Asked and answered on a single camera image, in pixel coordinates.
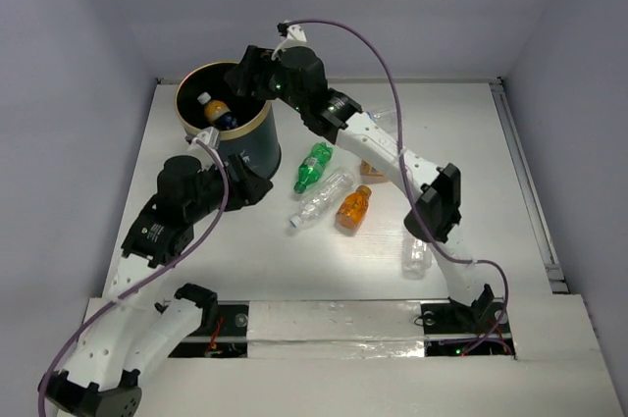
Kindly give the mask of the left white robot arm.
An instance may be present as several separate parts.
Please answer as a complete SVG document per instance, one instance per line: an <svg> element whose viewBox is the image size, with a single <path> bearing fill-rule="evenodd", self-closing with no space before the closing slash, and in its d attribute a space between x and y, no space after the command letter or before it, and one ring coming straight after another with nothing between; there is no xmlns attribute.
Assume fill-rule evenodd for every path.
<svg viewBox="0 0 628 417"><path fill-rule="evenodd" d="M219 323L216 292L186 283L167 305L162 284L194 252L227 211L263 199L273 184L238 155L222 161L208 153L204 168L188 155L165 161L156 191L131 224L104 305L63 345L38 385L39 415L47 404L72 416L132 416L142 384L192 333L213 333ZM194 226L208 215L201 236Z"/></svg>

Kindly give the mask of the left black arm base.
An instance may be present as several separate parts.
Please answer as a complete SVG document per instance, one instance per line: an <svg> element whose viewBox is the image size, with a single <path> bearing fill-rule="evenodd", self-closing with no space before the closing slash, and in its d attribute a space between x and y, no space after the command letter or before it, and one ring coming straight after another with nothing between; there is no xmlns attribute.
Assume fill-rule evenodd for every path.
<svg viewBox="0 0 628 417"><path fill-rule="evenodd" d="M247 356L247 302L221 302L212 332L195 332L170 353L170 358L245 358Z"/></svg>

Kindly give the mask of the clear crushed bottle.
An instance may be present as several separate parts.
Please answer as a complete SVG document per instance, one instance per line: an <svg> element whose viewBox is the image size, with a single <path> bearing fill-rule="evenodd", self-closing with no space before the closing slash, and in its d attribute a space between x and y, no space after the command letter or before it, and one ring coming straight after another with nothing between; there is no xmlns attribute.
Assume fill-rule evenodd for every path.
<svg viewBox="0 0 628 417"><path fill-rule="evenodd" d="M401 272L402 275L411 280L423 279L426 272L431 268L433 255L428 245L414 237L407 235L402 244Z"/></svg>

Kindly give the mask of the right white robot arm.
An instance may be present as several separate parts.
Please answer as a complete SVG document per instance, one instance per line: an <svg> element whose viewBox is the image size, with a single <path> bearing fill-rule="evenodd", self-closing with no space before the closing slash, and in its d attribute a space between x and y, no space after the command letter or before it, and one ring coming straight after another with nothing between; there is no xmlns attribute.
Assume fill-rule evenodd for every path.
<svg viewBox="0 0 628 417"><path fill-rule="evenodd" d="M433 252L453 323L477 332L491 319L494 293L479 278L479 263L466 253L459 227L461 172L455 165L438 166L405 149L355 100L329 87L323 62L308 47L292 47L275 57L270 49L248 46L225 81L238 97L285 102L313 133L383 173L410 202L404 226Z"/></svg>

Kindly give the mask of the tall orange blue tea bottle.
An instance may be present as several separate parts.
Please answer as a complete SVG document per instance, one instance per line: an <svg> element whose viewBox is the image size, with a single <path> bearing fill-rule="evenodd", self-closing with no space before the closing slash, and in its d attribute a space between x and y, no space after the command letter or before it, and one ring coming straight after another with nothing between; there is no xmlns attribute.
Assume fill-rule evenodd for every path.
<svg viewBox="0 0 628 417"><path fill-rule="evenodd" d="M197 96L202 106L205 119L218 130L235 130L238 121L234 112L222 100L212 98L209 93L203 92Z"/></svg>

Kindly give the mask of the small orange floral bottle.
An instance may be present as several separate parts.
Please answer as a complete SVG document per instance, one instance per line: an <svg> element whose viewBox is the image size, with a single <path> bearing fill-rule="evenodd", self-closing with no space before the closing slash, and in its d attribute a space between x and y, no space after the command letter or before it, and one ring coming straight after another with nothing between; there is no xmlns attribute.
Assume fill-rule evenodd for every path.
<svg viewBox="0 0 628 417"><path fill-rule="evenodd" d="M360 185L345 198L336 214L336 224L355 232L361 226L369 208L372 190L367 185Z"/></svg>

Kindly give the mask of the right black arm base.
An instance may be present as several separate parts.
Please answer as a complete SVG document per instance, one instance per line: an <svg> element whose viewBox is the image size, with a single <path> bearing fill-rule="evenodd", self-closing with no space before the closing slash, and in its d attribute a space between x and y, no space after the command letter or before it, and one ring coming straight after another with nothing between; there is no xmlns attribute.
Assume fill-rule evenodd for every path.
<svg viewBox="0 0 628 417"><path fill-rule="evenodd" d="M413 324L424 334L427 357L514 356L515 346L502 302L495 301L479 324L457 318L445 302L423 303Z"/></svg>

